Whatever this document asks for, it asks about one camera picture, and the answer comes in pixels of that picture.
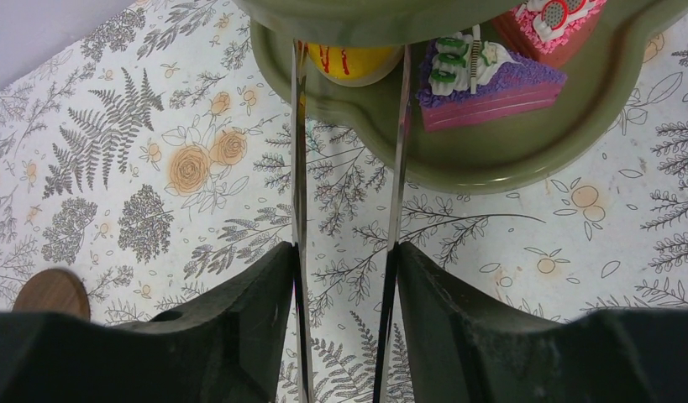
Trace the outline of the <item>pink strawberry cake slice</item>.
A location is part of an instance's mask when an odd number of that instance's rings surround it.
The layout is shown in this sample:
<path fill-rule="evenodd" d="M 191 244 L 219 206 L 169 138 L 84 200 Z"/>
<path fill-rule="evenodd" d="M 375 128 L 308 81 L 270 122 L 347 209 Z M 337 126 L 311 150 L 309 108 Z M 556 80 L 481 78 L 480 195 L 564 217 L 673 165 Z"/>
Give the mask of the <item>pink strawberry cake slice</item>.
<path fill-rule="evenodd" d="M 509 50 L 560 68 L 588 40 L 605 5 L 605 0 L 527 1 L 491 24 Z"/>

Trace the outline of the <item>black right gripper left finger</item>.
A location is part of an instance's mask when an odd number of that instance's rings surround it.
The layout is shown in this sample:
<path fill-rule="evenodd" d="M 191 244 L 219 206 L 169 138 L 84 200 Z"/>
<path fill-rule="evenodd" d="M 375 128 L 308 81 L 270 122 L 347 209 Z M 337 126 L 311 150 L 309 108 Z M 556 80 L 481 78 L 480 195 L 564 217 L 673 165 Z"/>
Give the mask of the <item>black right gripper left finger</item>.
<path fill-rule="evenodd" d="M 272 402 L 295 249 L 147 322 L 0 313 L 0 402 Z"/>

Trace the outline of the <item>metal tongs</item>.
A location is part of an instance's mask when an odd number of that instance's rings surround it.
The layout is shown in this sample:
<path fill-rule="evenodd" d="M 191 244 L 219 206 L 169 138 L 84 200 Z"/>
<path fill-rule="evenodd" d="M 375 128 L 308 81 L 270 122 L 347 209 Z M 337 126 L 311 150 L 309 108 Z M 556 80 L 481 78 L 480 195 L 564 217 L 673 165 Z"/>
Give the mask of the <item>metal tongs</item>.
<path fill-rule="evenodd" d="M 380 326 L 372 400 L 387 401 L 387 377 L 390 360 L 390 341 L 399 260 L 402 202 L 407 170 L 407 146 L 411 116 L 412 52 L 409 44 L 403 47 L 402 89 L 399 103 L 394 184 L 391 193 L 389 229 L 386 246 L 386 272 L 381 301 Z M 294 296 L 297 314 L 297 352 L 301 402 L 314 402 L 309 304 L 307 300 L 307 139 L 306 139 L 306 82 L 305 59 L 307 46 L 296 40 L 291 54 L 291 193 L 292 242 L 298 253 L 294 272 Z"/>

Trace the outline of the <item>purple candy packet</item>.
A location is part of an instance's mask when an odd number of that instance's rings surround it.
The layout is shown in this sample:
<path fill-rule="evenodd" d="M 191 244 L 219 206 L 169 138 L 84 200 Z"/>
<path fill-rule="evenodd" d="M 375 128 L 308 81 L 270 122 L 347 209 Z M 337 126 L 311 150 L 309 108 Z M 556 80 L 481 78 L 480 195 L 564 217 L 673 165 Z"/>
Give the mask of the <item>purple candy packet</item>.
<path fill-rule="evenodd" d="M 417 99 L 432 133 L 551 107 L 566 82 L 563 71 L 483 40 L 475 25 L 428 42 Z"/>

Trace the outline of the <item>yellow frosted donut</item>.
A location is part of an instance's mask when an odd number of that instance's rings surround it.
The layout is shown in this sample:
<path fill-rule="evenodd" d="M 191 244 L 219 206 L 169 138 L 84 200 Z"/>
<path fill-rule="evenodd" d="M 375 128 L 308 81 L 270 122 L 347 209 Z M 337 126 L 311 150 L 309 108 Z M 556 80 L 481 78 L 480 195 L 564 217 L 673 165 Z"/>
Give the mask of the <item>yellow frosted donut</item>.
<path fill-rule="evenodd" d="M 363 87 L 388 76 L 404 55 L 403 46 L 351 48 L 306 43 L 307 56 L 331 82 Z"/>

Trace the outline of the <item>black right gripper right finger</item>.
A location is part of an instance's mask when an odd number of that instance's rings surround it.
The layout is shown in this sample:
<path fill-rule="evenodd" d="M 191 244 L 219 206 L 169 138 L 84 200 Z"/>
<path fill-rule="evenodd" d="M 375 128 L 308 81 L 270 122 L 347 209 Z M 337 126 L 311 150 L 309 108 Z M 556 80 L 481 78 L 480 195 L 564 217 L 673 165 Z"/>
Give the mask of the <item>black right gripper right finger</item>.
<path fill-rule="evenodd" d="M 566 324 L 513 308 L 400 247 L 418 402 L 688 402 L 688 310 L 605 309 Z"/>

